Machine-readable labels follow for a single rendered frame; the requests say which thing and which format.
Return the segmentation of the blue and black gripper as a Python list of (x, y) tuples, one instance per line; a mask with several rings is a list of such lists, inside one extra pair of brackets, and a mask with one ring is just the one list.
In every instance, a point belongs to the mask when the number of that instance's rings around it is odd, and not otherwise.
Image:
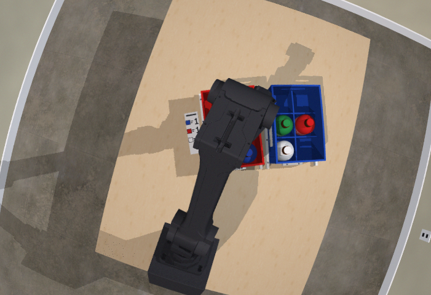
[(265, 127), (261, 127), (261, 129), (258, 129), (256, 136), (254, 138), (254, 140), (259, 136), (259, 134), (265, 129)]

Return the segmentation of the white paper pick list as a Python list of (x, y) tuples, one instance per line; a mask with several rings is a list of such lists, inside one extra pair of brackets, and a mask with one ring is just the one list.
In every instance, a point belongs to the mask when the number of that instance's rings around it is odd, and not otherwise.
[(186, 122), (190, 152), (191, 154), (198, 154), (199, 150), (193, 148), (194, 139), (200, 129), (198, 113), (197, 111), (186, 113), (184, 114), (184, 117)]

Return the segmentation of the red crate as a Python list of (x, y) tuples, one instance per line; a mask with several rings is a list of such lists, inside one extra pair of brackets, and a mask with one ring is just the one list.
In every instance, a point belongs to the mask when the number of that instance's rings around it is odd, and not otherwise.
[[(207, 116), (210, 108), (213, 105), (207, 101), (209, 91), (210, 90), (200, 91), (201, 92), (201, 98), (202, 98), (202, 109), (203, 109), (203, 114), (204, 114), (204, 120), (205, 120), (205, 117)], [(257, 149), (256, 159), (254, 161), (252, 161), (251, 163), (243, 163), (241, 167), (250, 167), (250, 166), (263, 165), (264, 164), (264, 154), (263, 154), (263, 144), (262, 144), (261, 134), (259, 134), (259, 136), (252, 142), (252, 144)]]

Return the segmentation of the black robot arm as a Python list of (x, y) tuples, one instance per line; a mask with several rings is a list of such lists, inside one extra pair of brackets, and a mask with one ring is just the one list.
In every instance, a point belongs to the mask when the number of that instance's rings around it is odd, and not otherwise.
[(199, 150), (200, 166), (188, 212), (176, 212), (159, 258), (161, 264), (194, 275), (202, 274), (219, 229), (213, 225), (212, 213), (228, 176), (241, 168), (258, 129), (271, 129), (280, 108), (268, 89), (230, 78), (216, 79), (207, 101), (213, 105), (193, 144)]

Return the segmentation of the blue plastic crate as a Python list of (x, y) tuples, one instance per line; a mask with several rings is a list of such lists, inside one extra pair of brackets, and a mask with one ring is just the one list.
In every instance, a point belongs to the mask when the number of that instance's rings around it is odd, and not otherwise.
[[(267, 129), (269, 161), (274, 164), (318, 162), (325, 158), (325, 129), (320, 85), (271, 85), (268, 90), (272, 93), (272, 97), (277, 100), (275, 104), (280, 106), (276, 117), (286, 115), (293, 121), (293, 129), (285, 135), (287, 137), (277, 136), (275, 120), (271, 129)], [(315, 128), (311, 133), (300, 136), (296, 134), (295, 118), (302, 114), (310, 115), (314, 119)], [(296, 137), (311, 138), (296, 139)], [(298, 161), (278, 161), (277, 142), (283, 140), (289, 141), (294, 148), (294, 154), (289, 160)]]

